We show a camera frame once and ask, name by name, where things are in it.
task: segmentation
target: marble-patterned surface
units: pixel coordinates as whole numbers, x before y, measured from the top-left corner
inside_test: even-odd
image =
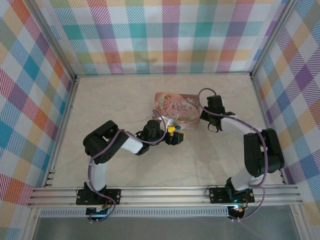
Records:
[[[264,128],[248,75],[117,75],[82,78],[56,164],[53,187],[79,187],[86,180],[88,156],[82,141],[108,120],[132,133],[142,130],[152,116],[156,92],[197,94],[214,89],[224,98],[227,111],[252,125]],[[201,102],[211,94],[203,92]],[[136,156],[119,150],[108,162],[108,186],[204,186],[222,185],[244,166],[244,148],[232,134],[213,133],[207,122],[197,130],[183,130],[184,141],[176,146],[150,147]],[[281,184],[278,172],[267,184]]]

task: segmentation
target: plaid fabric wall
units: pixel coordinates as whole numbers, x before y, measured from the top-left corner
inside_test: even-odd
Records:
[[[256,83],[289,183],[320,234],[320,0],[300,0]]]
[[[19,239],[71,80],[22,0],[0,0],[0,239]]]
[[[287,0],[37,0],[77,74],[248,72]]]

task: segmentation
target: gray floor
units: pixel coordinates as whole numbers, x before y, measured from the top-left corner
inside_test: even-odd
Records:
[[[298,240],[289,206],[264,206],[243,224],[227,217],[40,218],[33,240]]]
[[[87,178],[88,156],[82,144],[87,134],[108,120],[136,133],[152,117],[155,93],[198,94],[212,88],[224,99],[227,111],[264,128],[248,75],[179,74],[115,75],[80,79],[65,139],[57,160],[53,187],[80,187]],[[204,91],[201,102],[212,95]],[[244,147],[232,134],[213,133],[208,123],[183,130],[185,140],[176,146],[162,143],[141,156],[123,149],[108,162],[109,186],[224,185],[244,166]],[[281,184],[278,172],[266,184]]]

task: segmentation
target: purple cable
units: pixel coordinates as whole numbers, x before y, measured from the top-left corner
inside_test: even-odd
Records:
[[[201,102],[200,102],[200,94],[201,94],[204,90],[210,90],[210,91],[212,91],[215,95],[217,95],[217,93],[216,93],[213,89],[208,88],[208,87],[203,88],[203,89],[201,89],[201,90],[199,91],[199,93],[198,93],[199,105],[200,105],[200,107],[203,109],[203,111],[205,111],[206,113],[208,113],[208,114],[210,114],[210,115],[217,116],[217,117],[220,117],[220,118],[223,117],[223,118],[235,120],[235,121],[237,121],[237,122],[245,125],[246,127],[254,130],[254,131],[258,134],[258,136],[260,137],[261,143],[262,143],[262,146],[263,146],[263,152],[264,152],[264,173],[263,173],[263,178],[262,178],[261,182],[260,182],[259,184],[250,185],[250,187],[252,187],[252,188],[253,188],[253,187],[261,187],[261,186],[264,184],[264,182],[266,181],[267,174],[268,174],[268,153],[267,153],[268,150],[267,150],[267,146],[266,146],[266,142],[265,142],[264,137],[262,136],[262,134],[259,132],[258,129],[256,129],[254,126],[251,126],[249,123],[246,123],[245,121],[242,121],[241,119],[238,119],[238,118],[233,117],[233,116],[227,116],[227,115],[222,115],[222,114],[213,113],[213,112],[210,112],[210,111],[206,110],[206,109],[204,108],[204,106],[202,106],[202,104],[201,104]]]
[[[213,115],[213,116],[217,116],[217,117],[223,117],[223,118],[228,118],[228,119],[232,119],[232,120],[235,120],[243,125],[245,125],[246,127],[248,128],[251,128],[252,130],[254,130],[258,136],[260,137],[261,139],[261,143],[262,143],[262,146],[263,146],[263,153],[264,153],[264,173],[263,173],[263,178],[261,180],[261,182],[259,184],[253,184],[253,185],[250,185],[250,187],[252,188],[262,188],[262,191],[263,191],[263,197],[262,197],[262,200],[260,202],[260,204],[257,206],[257,208],[251,213],[249,214],[248,216],[245,216],[243,217],[241,220],[245,220],[245,219],[248,219],[249,217],[251,217],[253,214],[255,214],[259,208],[262,206],[262,203],[264,202],[265,200],[265,195],[266,195],[266,191],[265,189],[262,187],[262,185],[264,184],[264,182],[266,181],[266,178],[267,178],[267,174],[268,174],[268,153],[267,153],[267,146],[266,146],[266,142],[265,142],[265,139],[264,137],[262,136],[262,134],[259,132],[258,129],[256,129],[255,127],[251,126],[249,123],[246,123],[245,121],[242,121],[241,119],[238,119],[236,117],[232,117],[232,116],[227,116],[227,115],[222,115],[222,114],[217,114],[217,113],[213,113],[213,112],[210,112],[208,110],[206,110],[204,108],[204,106],[202,106],[201,102],[200,102],[200,94],[204,91],[204,90],[210,90],[214,93],[214,95],[217,95],[217,93],[211,89],[211,88],[203,88],[199,91],[198,93],[198,97],[199,97],[199,105],[200,107],[208,114],[210,115]]]
[[[165,122],[164,118],[163,118],[156,110],[153,110],[152,112],[153,112],[155,115],[157,115],[158,117],[160,117],[161,121],[163,122],[164,129],[165,129],[165,130],[164,130],[164,134],[163,134],[163,136],[162,136],[161,138],[159,138],[157,141],[144,141],[144,140],[141,140],[141,139],[137,138],[137,137],[136,137],[134,134],[132,134],[131,132],[126,131],[125,133],[128,134],[128,135],[130,135],[130,136],[132,136],[132,137],[134,137],[135,139],[139,140],[140,142],[145,143],[145,144],[157,144],[157,143],[161,142],[161,140],[164,139],[164,137],[166,136],[166,133],[167,133],[166,122]],[[97,157],[99,157],[99,156],[101,156],[102,154],[104,154],[104,153],[111,147],[111,145],[114,144],[114,142],[115,142],[115,140],[117,139],[117,137],[119,136],[120,132],[124,132],[124,130],[123,130],[123,129],[119,129],[119,130],[116,132],[116,134],[114,135],[114,137],[112,138],[112,140],[110,141],[110,143],[106,146],[106,148],[103,149],[101,152],[97,153],[96,155],[94,155],[94,156],[90,159],[90,161],[89,161],[89,167],[88,167],[88,183],[89,183],[89,186],[90,186],[91,190],[94,191],[94,192],[95,192],[96,194],[98,194],[99,196],[101,196],[101,197],[103,197],[103,198],[106,198],[107,200],[110,200],[110,201],[112,202],[112,204],[113,204],[112,210],[111,210],[106,216],[104,216],[104,217],[101,218],[100,220],[97,220],[96,223],[102,222],[103,220],[107,219],[107,218],[115,211],[115,209],[116,209],[116,202],[115,202],[115,200],[113,200],[111,197],[106,196],[106,195],[103,195],[102,193],[98,192],[98,191],[94,188],[94,186],[93,186],[93,184],[92,184],[92,182],[91,182],[91,168],[92,168],[92,164],[94,164],[94,160],[95,160]]]

